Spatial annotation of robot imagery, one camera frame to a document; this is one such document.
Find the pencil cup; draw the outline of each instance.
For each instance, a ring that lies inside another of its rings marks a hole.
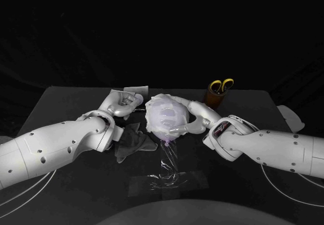
[[[210,85],[207,86],[205,94],[204,94],[204,99],[202,103],[214,110],[224,98],[227,91],[224,91],[221,94],[217,94],[211,91]]]

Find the black backdrop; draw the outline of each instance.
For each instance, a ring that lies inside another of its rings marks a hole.
[[[309,124],[322,112],[322,14],[168,8],[2,10],[0,135],[15,136],[51,85],[204,89],[233,78],[233,89],[267,91],[320,136]]]

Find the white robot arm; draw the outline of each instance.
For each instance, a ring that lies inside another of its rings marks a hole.
[[[142,96],[135,96],[110,92],[99,109],[76,121],[41,127],[0,145],[0,190],[71,163],[83,151],[107,149],[123,132],[112,117],[126,120],[142,103]]]
[[[197,117],[192,123],[169,128],[169,133],[200,134],[204,145],[228,161],[244,153],[266,166],[324,179],[324,139],[272,130],[257,130],[238,117],[218,114],[200,102],[172,97]]]

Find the gray table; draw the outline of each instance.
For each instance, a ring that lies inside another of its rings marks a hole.
[[[47,88],[18,136],[38,127],[60,121],[76,120],[83,113],[97,109],[109,90],[110,88]],[[164,93],[201,101],[204,91],[149,89],[149,96]],[[228,90],[217,113],[220,116],[233,114],[241,117],[259,129],[290,132],[264,91]],[[140,122],[139,130],[158,142],[156,137],[145,132],[143,112],[132,113],[126,122]],[[201,139],[205,132],[200,135],[185,134],[176,139],[179,171],[202,171],[208,182],[208,189],[184,192],[181,198],[234,203],[295,224],[320,220],[324,209],[302,205],[283,197],[267,183],[259,164],[246,155],[241,155],[234,162],[228,162],[202,145]],[[153,152],[138,151],[120,164],[116,163],[112,152],[107,154],[96,151],[83,152],[73,163],[57,169],[40,194],[15,212],[0,219],[0,223],[96,224],[125,209],[159,200],[151,195],[126,197],[129,177],[158,173],[158,171],[158,149]],[[306,183],[296,174],[270,167],[264,167],[264,171],[273,183],[287,194],[299,197],[299,200],[308,199],[312,203],[324,203],[322,190]],[[15,196],[38,179],[40,177],[25,180],[1,190],[0,202]],[[28,200],[44,182],[1,206],[1,215]]]

